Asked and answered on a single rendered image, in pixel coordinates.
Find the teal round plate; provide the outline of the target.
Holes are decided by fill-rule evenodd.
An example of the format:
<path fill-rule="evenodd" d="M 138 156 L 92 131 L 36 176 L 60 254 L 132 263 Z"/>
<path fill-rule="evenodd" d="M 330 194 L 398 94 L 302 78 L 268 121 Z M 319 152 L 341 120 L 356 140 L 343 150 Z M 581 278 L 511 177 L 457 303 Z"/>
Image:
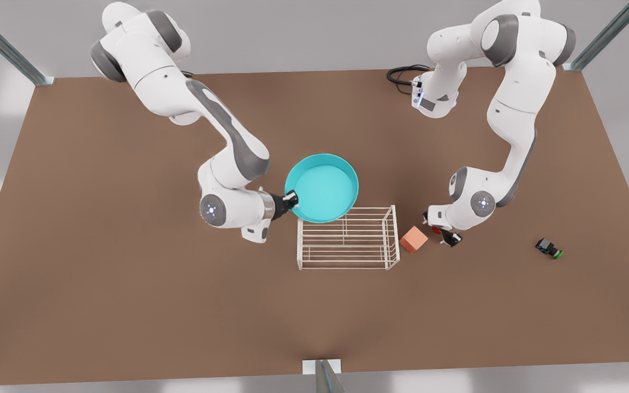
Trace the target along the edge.
<path fill-rule="evenodd" d="M 290 170 L 284 191 L 294 191 L 299 206 L 292 212 L 307 222 L 333 222 L 354 206 L 359 179 L 349 162 L 334 154 L 320 153 L 300 160 Z"/>

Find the orange cube block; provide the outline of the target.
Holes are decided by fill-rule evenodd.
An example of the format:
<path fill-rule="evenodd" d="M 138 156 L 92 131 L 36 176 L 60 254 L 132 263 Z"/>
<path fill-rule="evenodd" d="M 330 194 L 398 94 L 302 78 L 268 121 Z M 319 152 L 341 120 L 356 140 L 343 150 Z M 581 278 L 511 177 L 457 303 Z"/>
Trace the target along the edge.
<path fill-rule="evenodd" d="M 429 238 L 416 226 L 412 226 L 411 229 L 400 237 L 399 244 L 402 245 L 406 251 L 410 254 L 417 252 Z"/>

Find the green button switch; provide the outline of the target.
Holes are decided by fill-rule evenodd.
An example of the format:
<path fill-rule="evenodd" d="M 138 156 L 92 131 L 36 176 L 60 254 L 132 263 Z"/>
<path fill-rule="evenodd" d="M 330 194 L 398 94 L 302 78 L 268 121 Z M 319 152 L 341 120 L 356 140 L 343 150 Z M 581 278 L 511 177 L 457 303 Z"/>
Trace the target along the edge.
<path fill-rule="evenodd" d="M 562 250 L 557 249 L 554 244 L 547 238 L 543 238 L 535 244 L 535 248 L 539 249 L 542 253 L 549 255 L 552 259 L 557 260 L 562 256 Z"/>

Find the silver frame post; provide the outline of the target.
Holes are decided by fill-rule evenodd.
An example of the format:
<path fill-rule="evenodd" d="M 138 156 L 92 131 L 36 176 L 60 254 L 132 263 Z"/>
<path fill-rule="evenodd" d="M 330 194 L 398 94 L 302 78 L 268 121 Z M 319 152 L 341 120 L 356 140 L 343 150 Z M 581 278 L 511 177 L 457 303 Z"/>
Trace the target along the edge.
<path fill-rule="evenodd" d="M 586 66 L 629 24 L 629 1 L 575 59 L 561 66 L 565 72 L 582 72 Z"/>
<path fill-rule="evenodd" d="M 346 393 L 339 381 L 341 360 L 304 360 L 302 374 L 315 377 L 316 393 Z"/>
<path fill-rule="evenodd" d="M 52 86 L 55 78 L 45 76 L 22 53 L 0 34 L 0 55 L 2 55 L 15 69 L 30 80 L 35 86 Z"/>

